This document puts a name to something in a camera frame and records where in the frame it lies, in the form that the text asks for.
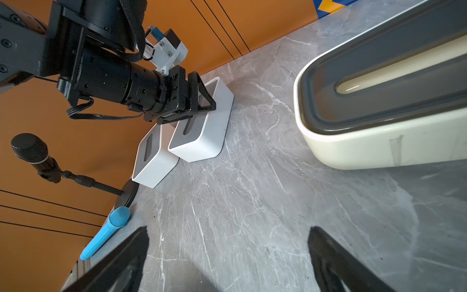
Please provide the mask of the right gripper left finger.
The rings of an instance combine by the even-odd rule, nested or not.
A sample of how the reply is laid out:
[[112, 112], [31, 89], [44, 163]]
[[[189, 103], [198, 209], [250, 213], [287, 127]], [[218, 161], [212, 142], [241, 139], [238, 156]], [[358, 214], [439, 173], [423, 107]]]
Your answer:
[[67, 292], [137, 292], [143, 276], [148, 247], [147, 228], [139, 227], [65, 290]]

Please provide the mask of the grey lid tissue box back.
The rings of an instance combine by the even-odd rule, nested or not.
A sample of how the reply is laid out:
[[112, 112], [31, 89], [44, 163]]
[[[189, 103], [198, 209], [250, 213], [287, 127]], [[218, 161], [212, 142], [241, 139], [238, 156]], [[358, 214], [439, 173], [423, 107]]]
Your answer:
[[180, 120], [168, 150], [188, 163], [210, 159], [222, 151], [231, 116], [234, 94], [219, 77], [205, 84], [216, 110]]

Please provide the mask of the grey lid tissue box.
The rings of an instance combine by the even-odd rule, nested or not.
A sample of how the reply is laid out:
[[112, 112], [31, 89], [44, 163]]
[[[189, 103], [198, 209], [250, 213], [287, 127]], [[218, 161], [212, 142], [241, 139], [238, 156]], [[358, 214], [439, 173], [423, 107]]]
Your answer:
[[222, 151], [231, 116], [234, 94], [219, 77], [205, 84], [216, 110], [180, 120], [168, 150], [188, 163], [210, 159]]
[[154, 125], [138, 146], [131, 180], [155, 188], [177, 165], [180, 158], [169, 151], [175, 132], [172, 124]]

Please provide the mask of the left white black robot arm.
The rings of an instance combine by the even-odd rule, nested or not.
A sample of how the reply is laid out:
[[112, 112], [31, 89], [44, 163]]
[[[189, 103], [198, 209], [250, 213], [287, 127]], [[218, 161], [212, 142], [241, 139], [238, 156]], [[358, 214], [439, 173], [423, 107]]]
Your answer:
[[95, 99], [159, 124], [214, 111], [199, 74], [181, 67], [187, 48], [174, 31], [144, 29], [146, 8], [146, 1], [54, 1], [44, 23], [1, 4], [1, 88], [57, 75], [74, 120], [107, 120], [88, 112]]

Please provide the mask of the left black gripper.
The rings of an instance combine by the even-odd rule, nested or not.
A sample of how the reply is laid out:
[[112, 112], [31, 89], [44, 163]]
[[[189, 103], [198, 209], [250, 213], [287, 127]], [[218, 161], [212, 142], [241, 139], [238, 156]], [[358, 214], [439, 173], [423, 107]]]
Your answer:
[[94, 99], [125, 105], [147, 122], [176, 122], [216, 110], [216, 102], [197, 72], [182, 81], [185, 71], [173, 68], [168, 77], [99, 48], [84, 47], [70, 76], [61, 75], [57, 88], [74, 120], [117, 120], [115, 116], [85, 113]]

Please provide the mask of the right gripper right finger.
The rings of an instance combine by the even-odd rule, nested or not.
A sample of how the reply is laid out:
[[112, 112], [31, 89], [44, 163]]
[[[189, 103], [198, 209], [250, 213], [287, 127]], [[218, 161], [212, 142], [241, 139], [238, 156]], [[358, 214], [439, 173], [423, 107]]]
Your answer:
[[322, 292], [392, 292], [394, 289], [318, 226], [310, 229], [308, 249]]

